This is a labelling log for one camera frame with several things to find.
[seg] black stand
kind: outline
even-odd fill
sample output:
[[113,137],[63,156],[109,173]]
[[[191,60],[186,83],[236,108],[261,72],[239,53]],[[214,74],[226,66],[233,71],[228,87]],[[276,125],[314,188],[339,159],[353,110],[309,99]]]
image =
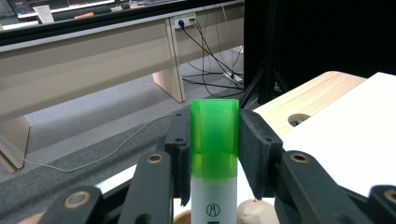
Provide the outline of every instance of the black stand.
[[[252,8],[255,5],[250,6],[248,3],[245,5],[245,40],[246,44],[251,44],[253,49],[253,45],[256,43],[248,43],[249,40],[254,40],[254,35],[257,33],[263,34],[264,43],[262,48],[259,49],[261,51],[261,59],[258,61],[260,64],[258,70],[254,71],[255,76],[251,80],[250,84],[248,84],[245,89],[245,93],[240,101],[240,107],[243,108],[252,93],[258,89],[258,103],[263,105],[272,99],[274,99],[274,88],[275,83],[278,84],[279,88],[282,92],[288,91],[289,88],[282,76],[279,72],[276,71],[276,65],[279,64],[279,56],[280,56],[280,42],[281,42],[281,27],[283,25],[283,17],[284,17],[284,6],[285,0],[270,0],[268,3],[268,19],[266,28],[255,27],[251,28],[251,25],[256,23],[257,20],[260,19],[259,16],[251,16],[248,13],[261,13],[262,8]],[[246,53],[249,54],[249,48],[246,48]],[[245,57],[245,65],[249,65],[249,60],[254,60],[253,57],[260,57],[258,54],[252,54],[251,58]]]

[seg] gray floor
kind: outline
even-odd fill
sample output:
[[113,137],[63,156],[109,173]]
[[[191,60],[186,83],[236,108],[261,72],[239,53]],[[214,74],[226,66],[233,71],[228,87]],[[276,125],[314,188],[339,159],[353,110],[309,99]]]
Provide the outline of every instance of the gray floor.
[[[235,60],[238,50],[234,49],[233,54],[233,59]],[[232,64],[230,50],[224,51],[221,56],[228,64]],[[202,67],[202,60],[191,63],[197,67]],[[222,72],[213,60],[209,61],[207,58],[205,58],[205,70]],[[243,57],[239,57],[233,70],[237,72],[243,71]],[[181,71],[183,76],[199,75],[201,73],[187,63],[181,65]],[[186,78],[202,82],[202,77]],[[208,76],[206,82],[234,87],[234,84],[222,75]],[[133,130],[137,130],[137,127],[141,127],[142,124],[187,106],[192,99],[211,97],[206,88],[202,85],[184,82],[184,87],[187,100],[180,104],[157,86],[153,82],[152,76],[148,75],[110,89],[102,90],[70,102],[29,114],[26,118],[30,122],[32,128],[26,159],[40,163],[52,162],[52,164],[60,159],[62,159],[63,164],[75,164],[76,160],[79,160],[80,164],[84,164],[95,160],[95,156],[97,156],[95,155],[96,153],[85,151],[88,150],[87,148],[97,146],[98,144],[103,145],[107,139],[111,138],[114,140],[115,136],[119,138],[117,141],[121,142],[122,138],[128,136],[128,132],[132,133]],[[208,87],[208,89],[212,93],[221,96],[239,92],[237,90],[227,90],[227,88],[219,87]],[[251,104],[247,104],[247,108],[253,109],[257,107],[254,100],[255,98],[252,97]],[[106,163],[99,163],[97,165],[106,166]],[[95,179],[92,179],[91,182],[88,182],[88,184],[97,184],[104,180],[100,178],[112,176],[127,167],[126,165],[125,167],[117,167],[111,172],[106,170],[103,172],[106,173],[105,175],[99,175]],[[35,212],[42,211],[43,206],[45,207],[46,204],[48,204],[48,202],[35,203],[29,201],[26,202],[26,204],[29,205],[26,205],[22,204],[24,203],[23,199],[15,196],[23,195],[23,193],[29,191],[31,188],[28,183],[31,183],[31,185],[40,185],[40,183],[37,182],[41,181],[40,178],[42,178],[43,174],[47,175],[46,173],[40,173],[43,172],[41,169],[43,169],[43,167],[25,163],[22,169],[11,175],[3,167],[0,167],[0,187],[6,189],[3,190],[4,193],[0,195],[0,199],[3,202],[10,202],[8,206],[0,204],[0,216],[2,212],[7,212],[9,215],[6,220],[0,220],[0,223],[15,223],[20,220],[20,218],[24,217],[23,214],[30,216]],[[54,181],[62,182],[62,179],[70,177],[68,177],[68,174],[63,173],[53,175],[59,179],[43,181],[48,181],[48,183],[53,183]],[[47,189],[47,191],[49,192],[46,193],[47,196],[57,192],[55,189]],[[18,211],[15,216],[9,213],[10,211],[16,211],[22,208],[24,210]]]

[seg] power strip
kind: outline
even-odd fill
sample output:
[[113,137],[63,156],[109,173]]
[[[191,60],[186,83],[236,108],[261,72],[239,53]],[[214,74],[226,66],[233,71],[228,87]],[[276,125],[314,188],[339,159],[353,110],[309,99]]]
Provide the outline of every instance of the power strip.
[[233,83],[235,83],[238,86],[244,86],[244,79],[242,79],[240,76],[233,75],[233,78],[231,77],[232,72],[225,72],[223,75]]

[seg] desk leg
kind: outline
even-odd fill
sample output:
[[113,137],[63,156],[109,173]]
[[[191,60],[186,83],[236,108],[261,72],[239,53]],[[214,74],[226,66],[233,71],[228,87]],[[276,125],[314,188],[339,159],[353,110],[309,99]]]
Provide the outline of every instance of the desk leg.
[[186,100],[184,85],[179,73],[177,42],[173,19],[165,20],[169,46],[169,68],[153,74],[154,82],[172,95],[180,103]]
[[0,123],[0,162],[10,173],[23,166],[29,131],[25,117]]

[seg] power cord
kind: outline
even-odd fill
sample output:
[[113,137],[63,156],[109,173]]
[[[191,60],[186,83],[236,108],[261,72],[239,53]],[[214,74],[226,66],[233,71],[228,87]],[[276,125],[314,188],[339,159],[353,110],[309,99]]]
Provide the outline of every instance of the power cord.
[[112,152],[109,153],[108,155],[104,156],[103,158],[101,158],[101,159],[99,159],[99,160],[97,160],[97,161],[92,161],[92,162],[89,162],[89,163],[87,163],[87,164],[78,166],[78,167],[73,168],[73,169],[66,170],[66,169],[58,168],[58,167],[56,167],[56,166],[51,166],[51,165],[47,165],[47,164],[40,163],[40,162],[36,162],[36,161],[28,161],[28,160],[26,160],[25,158],[23,158],[23,160],[24,160],[25,162],[27,162],[27,163],[31,163],[31,164],[34,164],[34,165],[39,165],[39,166],[48,167],[48,168],[50,168],[50,169],[57,170],[57,171],[60,171],[60,172],[62,172],[62,173],[71,173],[71,172],[74,172],[74,171],[76,171],[76,170],[85,168],[85,167],[87,167],[87,166],[93,165],[93,164],[95,164],[95,163],[97,163],[97,162],[99,162],[99,161],[103,161],[103,160],[105,160],[105,159],[111,157],[111,156],[114,155],[121,147],[123,147],[129,140],[131,140],[133,137],[135,137],[135,136],[138,135],[140,132],[142,132],[142,131],[143,131],[147,126],[149,126],[152,122],[154,122],[154,121],[156,121],[156,120],[158,120],[158,119],[163,119],[163,118],[170,117],[170,116],[173,116],[173,114],[165,115],[165,116],[162,116],[162,117],[159,117],[159,118],[156,118],[156,119],[150,121],[150,122],[147,123],[145,126],[143,126],[143,128],[141,128],[139,131],[137,131],[136,133],[132,134],[132,135],[131,135],[130,137],[128,137],[125,141],[123,141],[114,151],[112,151]]

